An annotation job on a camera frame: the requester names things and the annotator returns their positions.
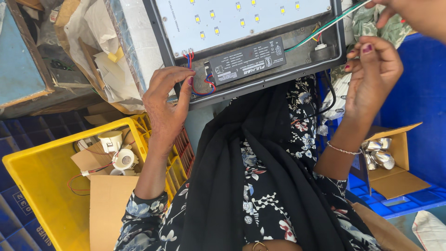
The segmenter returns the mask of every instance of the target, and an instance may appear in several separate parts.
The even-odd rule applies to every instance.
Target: yellow plastic crate
[[[151,134],[150,120],[146,114],[123,118],[3,158],[6,169],[25,195],[56,250],[90,250],[90,197],[75,195],[66,184],[71,177],[79,174],[79,168],[70,159],[74,154],[72,142],[122,126],[129,126],[144,161]],[[166,169],[165,190],[169,204],[186,179],[174,146]],[[76,186],[89,188],[90,182],[80,179]]]

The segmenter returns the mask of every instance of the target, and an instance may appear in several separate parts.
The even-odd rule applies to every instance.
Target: red nail polish
[[[373,50],[372,45],[367,45],[364,49],[363,49],[363,53],[367,54],[369,52],[371,52]]]

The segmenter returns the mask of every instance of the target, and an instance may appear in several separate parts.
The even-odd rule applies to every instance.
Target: woman
[[[206,125],[192,177],[165,213],[165,160],[186,119],[195,72],[167,67],[143,97],[152,123],[144,168],[115,250],[384,250],[345,200],[347,177],[372,121],[402,74],[394,47],[361,37],[345,116],[316,161],[311,77],[234,99]],[[166,103],[185,80],[177,106]]]

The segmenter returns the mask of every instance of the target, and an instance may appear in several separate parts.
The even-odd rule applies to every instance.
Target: hand
[[[395,47],[377,37],[361,37],[347,54],[345,66],[351,72],[344,117],[371,125],[390,91],[403,73]]]
[[[156,70],[150,80],[149,89],[142,97],[152,127],[150,141],[162,151],[162,155],[169,154],[175,137],[184,126],[195,74],[193,70],[176,66]],[[170,90],[183,80],[185,81],[181,86],[178,104],[175,106],[167,103]]]
[[[400,14],[406,22],[416,31],[424,35],[440,39],[446,43],[446,1],[444,0],[373,0],[367,3],[366,8],[376,4],[386,5],[376,26],[381,29],[389,18],[396,13]]]

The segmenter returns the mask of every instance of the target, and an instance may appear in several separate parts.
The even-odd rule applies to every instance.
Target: white wire
[[[311,38],[316,37],[317,35],[319,35],[320,33],[322,33],[324,30],[330,28],[331,26],[337,24],[337,23],[338,23],[339,21],[341,21],[342,19],[346,18],[350,13],[354,12],[355,10],[357,10],[357,9],[359,9],[359,8],[361,8],[361,7],[363,7],[364,5],[366,5],[367,3],[372,2],[372,1],[373,1],[373,0],[367,0],[367,1],[363,2],[361,5],[359,5],[358,7],[354,8],[353,10],[351,10],[351,11],[349,11],[349,12],[346,12],[346,13],[343,14],[338,20],[336,20],[335,22],[333,22],[333,23],[330,24],[329,26],[323,28],[321,31],[317,32],[316,34],[312,35],[311,37],[307,38],[307,40],[305,40],[305,41],[304,41],[302,44],[300,44],[299,46],[301,46],[301,45],[305,44],[306,42],[310,41]]]

